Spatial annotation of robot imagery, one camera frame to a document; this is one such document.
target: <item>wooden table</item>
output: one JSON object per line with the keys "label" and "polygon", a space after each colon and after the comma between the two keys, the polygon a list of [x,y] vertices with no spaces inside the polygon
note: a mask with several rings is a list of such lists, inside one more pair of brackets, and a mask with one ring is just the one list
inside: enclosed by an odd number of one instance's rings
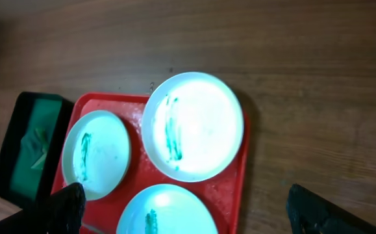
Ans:
{"label": "wooden table", "polygon": [[239,233],[291,233],[293,183],[376,225],[376,1],[100,0],[6,22],[0,146],[22,90],[148,94],[186,71],[252,119]]}

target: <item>red tray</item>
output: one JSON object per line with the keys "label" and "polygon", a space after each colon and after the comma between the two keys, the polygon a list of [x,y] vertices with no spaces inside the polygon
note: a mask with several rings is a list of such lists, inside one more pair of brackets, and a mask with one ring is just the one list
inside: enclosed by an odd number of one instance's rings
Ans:
{"label": "red tray", "polygon": [[[103,233],[115,233],[121,213],[137,193],[151,185],[170,183],[188,189],[201,199],[214,218],[219,233],[236,233],[250,133],[247,116],[244,113],[244,138],[232,163],[211,179],[198,183],[184,183],[170,179],[159,172],[150,162],[143,148],[140,135],[141,123],[148,99],[149,96],[89,93],[76,102],[67,133],[85,114],[96,110],[107,110],[119,116],[124,122],[132,147],[131,163],[123,181],[108,196],[100,200],[88,201],[82,222]],[[65,186],[60,161],[52,193]],[[88,230],[81,228],[81,233],[86,232]]]}

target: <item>white plate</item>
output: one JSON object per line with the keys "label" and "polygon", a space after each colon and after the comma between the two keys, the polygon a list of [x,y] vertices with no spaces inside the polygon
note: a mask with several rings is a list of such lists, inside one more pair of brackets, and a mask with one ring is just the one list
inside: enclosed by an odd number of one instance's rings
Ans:
{"label": "white plate", "polygon": [[139,192],[121,214],[116,233],[214,234],[214,220],[201,200],[176,185],[153,185]]}
{"label": "white plate", "polygon": [[109,194],[130,163],[130,140],[123,122],[111,112],[96,110],[72,127],[62,153],[67,185],[83,185],[87,200]]}
{"label": "white plate", "polygon": [[178,74],[152,94],[142,118],[144,148],[170,178],[197,182],[224,170],[243,136],[240,103],[218,78]]}

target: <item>black object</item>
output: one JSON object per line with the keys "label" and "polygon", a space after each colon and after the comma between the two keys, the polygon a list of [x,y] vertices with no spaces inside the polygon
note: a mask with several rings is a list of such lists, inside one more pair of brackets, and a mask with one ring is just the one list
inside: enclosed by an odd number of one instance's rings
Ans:
{"label": "black object", "polygon": [[297,184],[286,209],[293,234],[376,234],[375,226]]}
{"label": "black object", "polygon": [[85,201],[82,185],[73,183],[46,201],[0,221],[0,233],[79,233]]}
{"label": "black object", "polygon": [[[10,183],[19,157],[21,139],[27,131],[29,118],[31,117],[35,101],[38,99],[59,101],[61,104],[52,138],[49,139],[49,149],[47,150],[36,197],[35,199],[31,199],[10,189]],[[32,92],[22,92],[19,95],[0,151],[1,198],[21,208],[26,208],[34,202],[43,201],[50,196],[72,109],[73,103],[59,95]]]}

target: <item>plate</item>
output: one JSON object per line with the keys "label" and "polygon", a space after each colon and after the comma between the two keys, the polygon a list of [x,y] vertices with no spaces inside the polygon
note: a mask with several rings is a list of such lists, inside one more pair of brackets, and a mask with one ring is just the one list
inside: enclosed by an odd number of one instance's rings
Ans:
{"label": "plate", "polygon": [[71,128],[62,154],[62,173],[67,185],[83,185],[87,200],[109,194],[123,179],[129,163],[129,135],[115,114],[96,110]]}
{"label": "plate", "polygon": [[198,182],[223,171],[244,133],[242,109],[231,89],[200,72],[178,74],[152,94],[142,118],[144,148],[172,179]]}
{"label": "plate", "polygon": [[126,206],[116,233],[214,234],[214,220],[194,194],[177,185],[153,185]]}

